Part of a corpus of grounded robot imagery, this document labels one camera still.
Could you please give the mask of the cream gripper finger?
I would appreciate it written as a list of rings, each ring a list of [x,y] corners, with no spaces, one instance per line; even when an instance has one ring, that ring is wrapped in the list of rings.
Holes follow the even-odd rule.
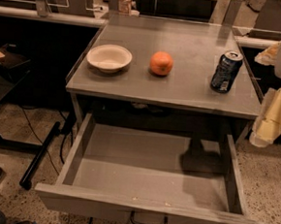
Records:
[[[279,50],[280,43],[277,42],[271,47],[266,48],[262,52],[259,52],[255,57],[255,61],[258,64],[273,66],[277,60],[277,51]]]
[[[281,136],[281,88],[270,88],[263,101],[262,110],[252,127],[250,144],[266,147]]]

